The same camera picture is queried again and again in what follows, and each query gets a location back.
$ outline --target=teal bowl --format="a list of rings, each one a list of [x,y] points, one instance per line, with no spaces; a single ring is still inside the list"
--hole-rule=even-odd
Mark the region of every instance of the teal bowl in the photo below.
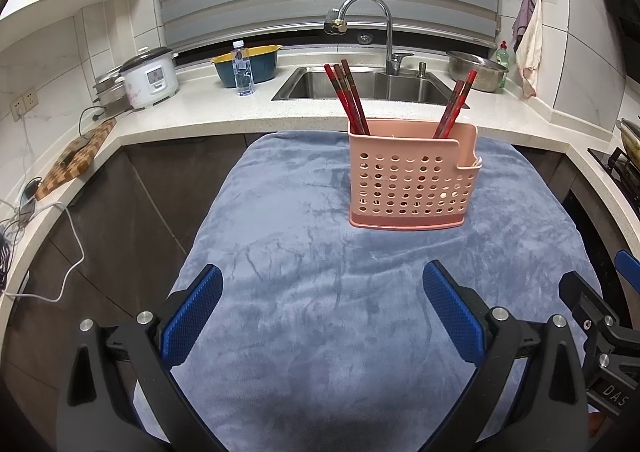
[[[250,47],[248,49],[254,83],[273,80],[276,75],[278,51],[280,51],[281,48],[282,46],[262,46]],[[218,72],[222,85],[226,88],[236,88],[236,77],[234,76],[234,66],[232,63],[233,57],[233,53],[227,53],[211,59],[211,63],[216,66],[216,71]]]

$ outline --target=blue towel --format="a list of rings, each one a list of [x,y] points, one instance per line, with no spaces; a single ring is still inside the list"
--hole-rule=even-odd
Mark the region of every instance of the blue towel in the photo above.
[[[533,321],[562,313],[582,356],[558,282],[576,270],[600,289],[574,223],[512,146],[480,138],[477,154],[463,226],[398,232],[349,224],[346,134],[280,132],[245,152],[174,285],[207,263],[222,270],[222,298],[172,373],[231,452],[418,450],[474,371],[422,288],[435,258],[490,307]],[[140,389],[135,405],[162,437]]]

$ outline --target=stainless steel sink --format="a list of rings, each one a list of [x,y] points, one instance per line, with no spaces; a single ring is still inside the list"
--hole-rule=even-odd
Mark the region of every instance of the stainless steel sink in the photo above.
[[[373,67],[351,67],[362,99],[447,104],[451,90],[432,73],[427,72],[425,78],[418,78],[415,70],[404,70],[398,76],[387,76],[382,70]],[[273,101],[309,98],[337,99],[324,67],[296,69],[273,97]]]

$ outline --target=faucet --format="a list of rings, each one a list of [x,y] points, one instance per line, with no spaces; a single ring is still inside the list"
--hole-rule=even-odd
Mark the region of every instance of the faucet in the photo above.
[[[345,0],[340,9],[330,9],[324,19],[324,32],[329,35],[344,35],[347,32],[347,22],[344,16],[349,6],[357,0]],[[386,74],[397,76],[402,65],[402,60],[413,53],[394,53],[394,20],[388,6],[382,0],[373,0],[377,3],[386,17]]]

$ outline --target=rice cooker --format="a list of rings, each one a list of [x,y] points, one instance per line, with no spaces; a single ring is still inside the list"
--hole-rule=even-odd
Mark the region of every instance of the rice cooker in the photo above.
[[[133,108],[155,105],[178,90],[174,57],[168,47],[144,50],[122,64],[127,98]]]

